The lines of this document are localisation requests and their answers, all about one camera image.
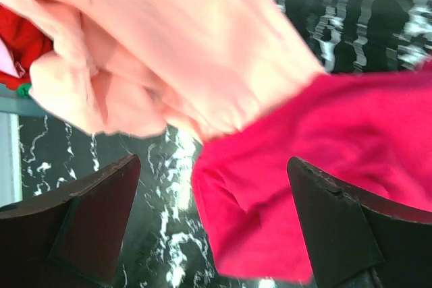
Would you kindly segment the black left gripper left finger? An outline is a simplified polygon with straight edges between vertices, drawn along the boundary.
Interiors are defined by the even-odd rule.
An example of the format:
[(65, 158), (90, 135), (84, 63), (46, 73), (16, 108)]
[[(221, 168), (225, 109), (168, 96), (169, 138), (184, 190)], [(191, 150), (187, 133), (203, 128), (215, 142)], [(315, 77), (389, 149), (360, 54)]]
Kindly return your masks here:
[(1, 207), (2, 287), (111, 287), (140, 159)]

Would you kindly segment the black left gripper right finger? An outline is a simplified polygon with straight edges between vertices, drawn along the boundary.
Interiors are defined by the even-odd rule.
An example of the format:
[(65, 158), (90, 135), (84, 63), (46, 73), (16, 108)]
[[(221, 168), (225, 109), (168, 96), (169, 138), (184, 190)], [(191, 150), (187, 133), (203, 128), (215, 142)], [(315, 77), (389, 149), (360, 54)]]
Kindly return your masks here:
[(292, 157), (288, 177), (318, 287), (430, 287), (431, 213)]

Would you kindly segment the magenta red t shirt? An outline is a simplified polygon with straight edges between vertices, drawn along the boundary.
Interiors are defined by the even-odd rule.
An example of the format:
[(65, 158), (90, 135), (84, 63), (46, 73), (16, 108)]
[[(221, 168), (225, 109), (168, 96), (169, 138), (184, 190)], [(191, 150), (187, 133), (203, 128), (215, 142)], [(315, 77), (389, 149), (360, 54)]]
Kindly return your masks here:
[(287, 175), (291, 157), (431, 209), (431, 64), (319, 76), (244, 131), (211, 140), (192, 190), (217, 272), (306, 283), (312, 270)]

